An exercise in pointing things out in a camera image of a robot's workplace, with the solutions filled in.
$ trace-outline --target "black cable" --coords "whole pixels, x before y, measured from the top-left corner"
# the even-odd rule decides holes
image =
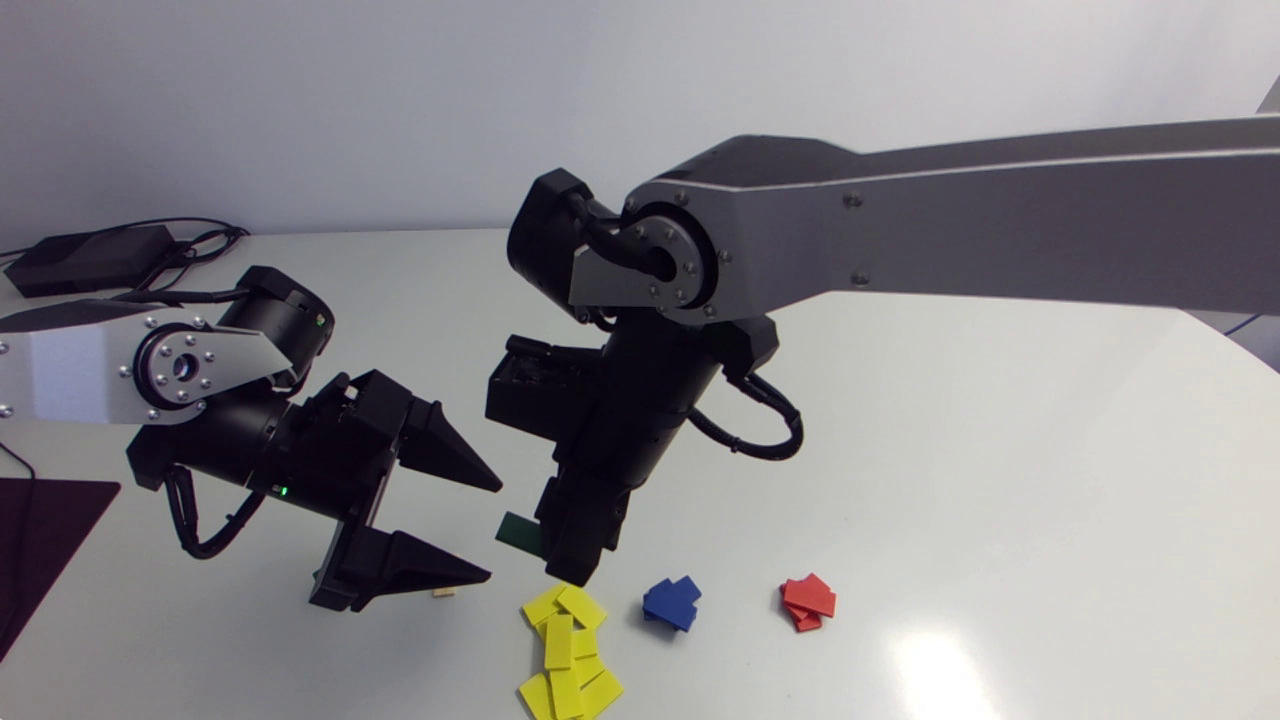
[[[27,462],[22,455],[14,452],[8,445],[0,442],[0,450],[3,450],[9,457],[13,457],[22,464],[22,466],[26,468],[27,473],[31,475],[31,484],[27,488],[27,500],[23,501],[22,514],[18,516],[18,542],[14,543],[15,547],[13,555],[13,577],[22,578],[22,553],[27,546],[27,523],[31,521],[31,507],[36,503],[36,483],[40,482],[40,478],[36,475],[36,468],[33,468],[31,462]]]
[[[676,263],[669,254],[612,232],[602,218],[596,218],[591,213],[586,199],[576,192],[568,195],[568,204],[582,225],[582,240],[596,255],[614,265],[640,270],[662,281],[669,281],[675,277]]]
[[[31,475],[31,479],[33,479],[33,480],[36,479],[36,469],[31,466],[31,462],[27,462],[26,460],[23,460],[22,455],[18,455],[13,450],[10,450],[8,445],[5,445],[3,442],[0,442],[0,450],[3,450],[4,454],[8,455],[9,457],[13,457],[14,460],[17,460],[23,468],[26,468],[27,473]]]
[[[778,391],[778,388],[764,382],[764,379],[755,373],[750,373],[745,378],[740,379],[730,378],[728,382],[742,395],[771,407],[778,415],[782,415],[783,421],[787,424],[787,429],[791,432],[791,437],[777,445],[756,445],[754,442],[746,442],[742,438],[726,432],[723,428],[713,423],[707,415],[703,415],[698,409],[689,413],[689,421],[692,423],[695,428],[701,430],[703,434],[710,439],[730,448],[731,452],[741,452],[742,455],[756,457],[759,460],[786,460],[800,451],[800,446],[804,445],[804,423],[800,420],[800,411],[796,410],[795,405],[791,405],[791,401],[788,401],[786,396]]]
[[[1226,332],[1225,332],[1225,333],[1222,333],[1222,334],[1224,334],[1224,336],[1226,336],[1226,337],[1231,337],[1231,333],[1234,333],[1235,331],[1239,331],[1239,329],[1243,329],[1243,328],[1247,328],[1247,327],[1249,325],[1249,323],[1252,323],[1253,320],[1257,320],[1257,319],[1258,319],[1258,318],[1261,318],[1261,316],[1262,316],[1262,313],[1258,313],[1257,315],[1253,315],[1253,316],[1252,316],[1252,318],[1249,318],[1248,320],[1244,320],[1243,323],[1240,323],[1240,324],[1235,325],[1234,328],[1231,328],[1231,329],[1226,331]]]
[[[173,218],[151,218],[150,220],[136,220],[120,225],[111,225],[109,228],[92,231],[88,234],[100,234],[104,232],[119,232],[119,231],[127,231],[129,228],[141,228],[143,225],[163,225],[166,223],[209,223],[211,225],[219,225],[227,229],[236,228],[236,225],[228,223],[227,220],[219,220],[218,218],[201,218],[200,215],[175,215]]]
[[[173,528],[178,533],[178,542],[196,560],[209,560],[236,539],[236,536],[244,529],[244,524],[262,506],[264,496],[252,493],[234,515],[227,516],[227,524],[214,533],[214,537],[200,542],[198,525],[200,512],[196,509],[196,488],[192,484],[191,470],[182,465],[174,465],[165,473],[165,495],[169,497],[169,514],[173,516]]]
[[[152,290],[150,290],[150,291],[147,291],[147,292],[164,292],[164,291],[166,291],[166,290],[172,288],[173,286],[175,286],[175,284],[178,284],[179,282],[182,282],[182,277],[183,277],[183,275],[186,275],[186,274],[187,274],[187,270],[191,270],[191,269],[192,269],[193,266],[195,266],[195,265],[183,265],[183,266],[182,266],[182,269],[180,269],[180,270],[178,270],[178,274],[177,274],[177,275],[174,275],[172,281],[169,281],[169,282],[164,283],[163,286],[160,286],[160,287],[157,287],[157,288],[152,288]]]

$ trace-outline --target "small wooden block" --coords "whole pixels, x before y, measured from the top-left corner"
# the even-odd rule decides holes
[[[600,648],[595,643],[595,630],[573,630],[572,647],[573,657],[600,653]]]
[[[568,583],[559,583],[554,588],[525,603],[521,610],[525,612],[525,619],[529,620],[530,626],[536,628],[539,623],[559,611],[559,606],[556,605],[556,598],[559,597],[559,593],[564,592],[564,588],[567,587]]]
[[[548,670],[568,670],[573,666],[573,616],[552,615],[547,619],[547,652],[544,665]]]
[[[566,585],[556,602],[568,610],[573,619],[588,630],[599,628],[600,623],[609,616],[603,607],[591,600],[591,596],[586,594],[586,591],[577,585]]]
[[[608,670],[600,673],[582,688],[582,706],[586,710],[586,716],[589,719],[599,716],[620,697],[622,697],[622,683]]]
[[[604,673],[604,661],[599,655],[589,655],[573,660],[573,670],[577,673],[577,684],[582,687]]]
[[[525,700],[534,720],[556,720],[552,712],[552,684],[547,675],[539,673],[520,685],[520,697]]]
[[[579,717],[584,712],[582,689],[573,670],[549,670],[552,676],[552,711],[556,720]]]

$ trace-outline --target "white wall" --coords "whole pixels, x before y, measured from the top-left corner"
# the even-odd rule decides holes
[[[0,0],[0,246],[172,213],[499,227],[741,132],[876,150],[1253,113],[1270,0]]]

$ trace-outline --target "white table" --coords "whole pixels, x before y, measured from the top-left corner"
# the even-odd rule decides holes
[[[0,425],[45,477],[127,486],[0,666],[0,717],[524,717],[540,650],[517,609],[552,579],[492,537],[554,466],[550,443],[484,419],[486,378],[508,333],[603,334],[526,286],[503,238],[253,237],[183,284],[275,265],[337,315],[310,392],[376,366],[442,400],[506,489],[398,470],[378,527],[489,583],[312,607],[332,520],[268,502],[196,562],[163,495],[132,484],[133,428]],[[1172,310],[841,295],[774,318],[762,374],[804,411],[805,447],[753,461],[689,428],[635,493],[589,585],[627,688],[605,717],[1280,716],[1280,382],[1262,363]],[[783,434],[722,383],[701,407]],[[197,489],[206,533],[242,496]],[[797,635],[777,585],[809,571],[838,610]],[[640,596],[685,574],[692,632],[645,624]]]

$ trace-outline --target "blue block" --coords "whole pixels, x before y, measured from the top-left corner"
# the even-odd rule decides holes
[[[689,602],[694,602],[695,600],[703,597],[703,591],[698,589],[698,585],[694,584],[692,578],[689,575],[685,575],[680,580],[672,583],[672,589],[678,593],[678,597],[682,597]]]
[[[689,575],[676,583],[669,579],[662,580],[644,596],[644,618],[645,620],[662,620],[687,633],[694,624],[694,618],[698,616],[694,601],[701,594]]]

